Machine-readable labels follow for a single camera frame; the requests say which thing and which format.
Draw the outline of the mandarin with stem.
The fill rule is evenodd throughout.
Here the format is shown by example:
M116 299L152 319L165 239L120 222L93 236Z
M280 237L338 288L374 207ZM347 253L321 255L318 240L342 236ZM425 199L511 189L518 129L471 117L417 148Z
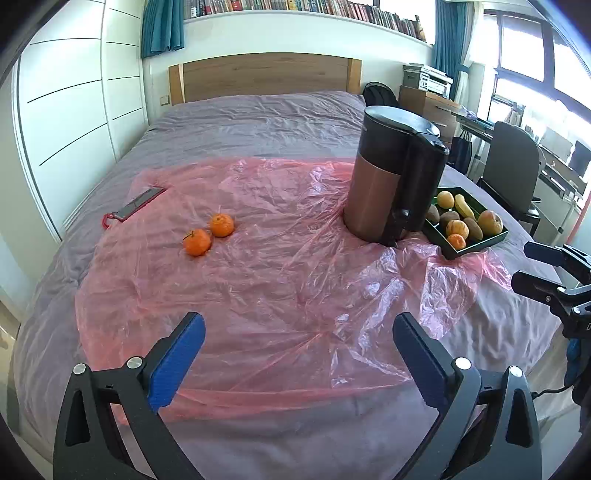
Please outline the mandarin with stem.
M204 255L211 248L211 234L204 229L193 229L182 240L184 251L191 257Z

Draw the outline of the smaller mandarin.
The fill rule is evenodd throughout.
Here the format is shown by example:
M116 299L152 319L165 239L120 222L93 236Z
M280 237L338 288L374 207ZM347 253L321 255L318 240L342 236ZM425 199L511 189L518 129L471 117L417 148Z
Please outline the smaller mandarin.
M209 230L216 238L225 238L235 231L235 222L228 214L217 213L209 220Z

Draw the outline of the brown kiwi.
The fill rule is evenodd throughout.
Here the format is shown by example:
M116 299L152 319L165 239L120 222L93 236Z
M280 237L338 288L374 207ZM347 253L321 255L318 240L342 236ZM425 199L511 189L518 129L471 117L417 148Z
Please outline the brown kiwi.
M442 229L446 229L447 225L454 220L460 220L461 217L459 215L459 213L457 211L448 211L445 212L444 214L442 214L440 216L440 222L439 222L439 227Z
M484 239L484 233L474 218L466 217L464 223L467 225L469 230L469 239L471 242L478 243Z
M437 225L440 222L440 212L436 205L432 204L427 213L426 219L432 224Z

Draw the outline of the yellow round fruit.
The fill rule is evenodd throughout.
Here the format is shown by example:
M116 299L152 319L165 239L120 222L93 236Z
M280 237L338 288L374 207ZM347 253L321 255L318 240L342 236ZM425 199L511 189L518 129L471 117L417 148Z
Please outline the yellow round fruit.
M450 191L442 190L437 195L437 204L441 209L451 210L455 206L455 197Z

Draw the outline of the red yellow apple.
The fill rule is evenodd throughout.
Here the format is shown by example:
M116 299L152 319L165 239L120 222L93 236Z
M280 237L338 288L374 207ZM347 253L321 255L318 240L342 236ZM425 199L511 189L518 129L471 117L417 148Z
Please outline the red yellow apple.
M501 217L492 210L486 210L480 214L478 225L483 234L488 237L501 234L504 228Z

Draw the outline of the striped peach fruit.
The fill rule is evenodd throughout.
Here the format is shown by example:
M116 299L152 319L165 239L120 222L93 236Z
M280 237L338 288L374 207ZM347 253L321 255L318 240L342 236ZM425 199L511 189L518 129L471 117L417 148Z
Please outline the striped peach fruit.
M451 221L446 228L446 236L451 234L461 234L465 239L469 237L469 230L467 225L462 220Z

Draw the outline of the green tray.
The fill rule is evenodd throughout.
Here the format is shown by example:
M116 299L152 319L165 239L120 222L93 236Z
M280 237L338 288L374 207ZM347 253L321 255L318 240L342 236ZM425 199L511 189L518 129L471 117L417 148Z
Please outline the green tray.
M500 216L461 187L437 190L422 232L448 260L483 251L508 235Z

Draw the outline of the yellow banana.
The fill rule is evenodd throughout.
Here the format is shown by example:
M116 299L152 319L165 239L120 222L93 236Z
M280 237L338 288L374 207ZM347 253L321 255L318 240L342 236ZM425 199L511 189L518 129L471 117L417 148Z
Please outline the yellow banana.
M474 211L466 202L464 195L457 194L455 196L455 208L462 218L471 218L473 220L476 219Z

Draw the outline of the grey office chair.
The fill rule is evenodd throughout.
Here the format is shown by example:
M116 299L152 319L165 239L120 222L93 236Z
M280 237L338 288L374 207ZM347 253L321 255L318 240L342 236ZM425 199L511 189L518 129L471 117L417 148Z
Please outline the grey office chair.
M541 149L520 127L499 121L494 126L485 169L477 185L517 221L530 226L534 237L541 216L534 203L539 175L546 165Z

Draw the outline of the wooden drawer cabinet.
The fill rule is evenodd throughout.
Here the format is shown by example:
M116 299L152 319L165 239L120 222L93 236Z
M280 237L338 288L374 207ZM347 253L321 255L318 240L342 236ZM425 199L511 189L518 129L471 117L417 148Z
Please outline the wooden drawer cabinet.
M452 145L458 121L455 116L461 106L436 93L402 85L399 90L402 109L424 117L440 130L440 138L448 147Z

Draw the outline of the white printer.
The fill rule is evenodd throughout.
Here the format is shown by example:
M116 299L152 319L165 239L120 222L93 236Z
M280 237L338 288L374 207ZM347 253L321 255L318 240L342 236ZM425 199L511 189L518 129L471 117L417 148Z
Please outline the white printer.
M403 67L403 85L450 98L454 80L429 65L409 63Z

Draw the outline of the red smartphone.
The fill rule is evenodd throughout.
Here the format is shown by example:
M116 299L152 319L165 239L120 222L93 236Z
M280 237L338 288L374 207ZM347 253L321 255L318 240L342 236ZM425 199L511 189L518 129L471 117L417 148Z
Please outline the red smartphone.
M158 197L159 195L161 195L165 191L166 191L166 189L163 187L152 187L152 188L142 192L140 195L135 197L133 200L131 200L125 206L123 206L119 210L115 211L113 213L113 218L120 221L120 222L124 222L126 219L128 219L130 216L132 216L135 212L137 212L138 210L143 208L145 205L150 203L152 200L154 200L156 197Z

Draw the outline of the teal curtain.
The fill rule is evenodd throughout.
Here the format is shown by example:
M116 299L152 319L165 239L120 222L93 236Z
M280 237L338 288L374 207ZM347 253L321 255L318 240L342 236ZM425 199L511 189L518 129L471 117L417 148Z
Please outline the teal curtain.
M465 70L474 27L473 2L436 1L436 37L432 66L453 80L450 98L455 99L461 73Z
M183 49L183 22L183 1L148 0L142 19L141 58Z

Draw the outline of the row of books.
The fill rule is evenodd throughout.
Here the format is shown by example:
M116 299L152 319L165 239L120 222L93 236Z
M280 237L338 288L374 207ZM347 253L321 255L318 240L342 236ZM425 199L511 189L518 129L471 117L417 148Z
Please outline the row of books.
M433 45L435 1L389 0L189 0L182 1L185 20L240 11L297 11L349 18L409 35Z

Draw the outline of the wooden headboard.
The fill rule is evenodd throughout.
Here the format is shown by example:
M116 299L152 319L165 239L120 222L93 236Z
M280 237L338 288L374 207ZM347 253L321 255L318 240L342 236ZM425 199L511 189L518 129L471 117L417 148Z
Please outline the wooden headboard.
M360 59L294 52L228 55L168 68L173 105L235 95L359 94L361 77Z

